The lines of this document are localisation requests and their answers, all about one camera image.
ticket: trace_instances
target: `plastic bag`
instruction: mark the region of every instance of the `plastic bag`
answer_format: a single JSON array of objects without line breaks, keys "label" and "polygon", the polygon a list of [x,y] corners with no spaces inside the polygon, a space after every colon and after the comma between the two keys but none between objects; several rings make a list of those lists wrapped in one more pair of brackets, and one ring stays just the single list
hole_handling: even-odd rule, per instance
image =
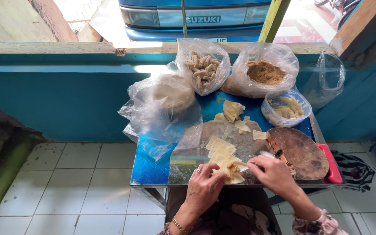
[{"label": "plastic bag", "polygon": [[313,108],[321,108],[343,91],[345,67],[342,61],[332,54],[320,54],[316,69],[304,85],[301,94]]},{"label": "plastic bag", "polygon": [[[282,81],[276,85],[268,85],[252,80],[247,72],[249,61],[267,61],[285,72]],[[240,93],[249,98],[264,98],[265,94],[272,91],[282,91],[292,88],[300,66],[298,59],[287,45],[256,42],[245,47],[233,64],[233,83],[236,86],[226,89],[240,90]]]},{"label": "plastic bag", "polygon": [[[212,59],[217,59],[220,62],[216,77],[204,89],[198,88],[197,79],[186,64],[192,58],[191,51],[195,51],[201,57],[210,55]],[[219,89],[226,81],[231,68],[227,52],[206,39],[178,39],[178,54],[175,61],[183,76],[189,80],[195,92],[201,96],[206,96]]]},{"label": "plastic bag", "polygon": [[198,146],[203,124],[190,83],[176,70],[174,61],[167,68],[131,85],[130,100],[118,111],[130,120],[123,133],[136,143],[141,138],[147,141],[146,153],[155,161],[172,151],[175,143],[181,149]]}]

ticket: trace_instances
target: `bracelet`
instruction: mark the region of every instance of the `bracelet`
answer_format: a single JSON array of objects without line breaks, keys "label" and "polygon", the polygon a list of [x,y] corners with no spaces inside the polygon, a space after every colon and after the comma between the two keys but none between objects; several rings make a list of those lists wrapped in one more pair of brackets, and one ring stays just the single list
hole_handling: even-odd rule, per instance
[{"label": "bracelet", "polygon": [[181,232],[189,233],[189,231],[186,231],[185,229],[183,229],[183,228],[181,227],[181,225],[179,225],[178,222],[176,222],[175,217],[172,218],[172,222],[175,224],[175,226],[176,226]]}]

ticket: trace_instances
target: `hand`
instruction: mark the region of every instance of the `hand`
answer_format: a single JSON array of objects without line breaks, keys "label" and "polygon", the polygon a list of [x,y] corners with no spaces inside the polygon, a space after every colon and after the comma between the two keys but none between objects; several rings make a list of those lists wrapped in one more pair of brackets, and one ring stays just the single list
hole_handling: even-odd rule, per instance
[{"label": "hand", "polygon": [[285,200],[299,195],[300,187],[295,184],[287,165],[281,160],[259,155],[250,159],[247,167],[266,188]]},{"label": "hand", "polygon": [[320,209],[295,184],[290,170],[281,160],[259,155],[250,159],[247,167],[266,188],[285,198],[293,207],[296,216],[310,221],[320,218]]},{"label": "hand", "polygon": [[[201,173],[194,170],[188,182],[185,202],[175,215],[176,222],[186,230],[190,230],[194,222],[217,200],[227,176],[224,172],[211,176],[213,169],[220,169],[216,163],[200,164],[198,169]],[[169,228],[174,235],[182,234],[172,222]]]}]

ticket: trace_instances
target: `striped cloth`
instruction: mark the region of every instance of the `striped cloth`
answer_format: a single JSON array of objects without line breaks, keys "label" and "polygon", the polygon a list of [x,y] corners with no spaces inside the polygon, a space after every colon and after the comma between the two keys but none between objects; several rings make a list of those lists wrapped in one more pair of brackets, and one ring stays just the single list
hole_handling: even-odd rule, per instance
[{"label": "striped cloth", "polygon": [[347,182],[342,188],[359,192],[371,189],[369,184],[372,183],[375,169],[353,155],[343,154],[336,150],[331,150],[331,152]]}]

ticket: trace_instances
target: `car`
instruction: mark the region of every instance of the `car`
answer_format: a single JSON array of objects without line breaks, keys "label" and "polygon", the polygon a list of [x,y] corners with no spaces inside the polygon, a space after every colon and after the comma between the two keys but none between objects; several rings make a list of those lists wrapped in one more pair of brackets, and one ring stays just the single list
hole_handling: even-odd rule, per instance
[{"label": "car", "polygon": [[[269,0],[186,0],[188,38],[212,42],[258,41]],[[183,38],[180,0],[119,0],[133,41],[175,42]]]}]

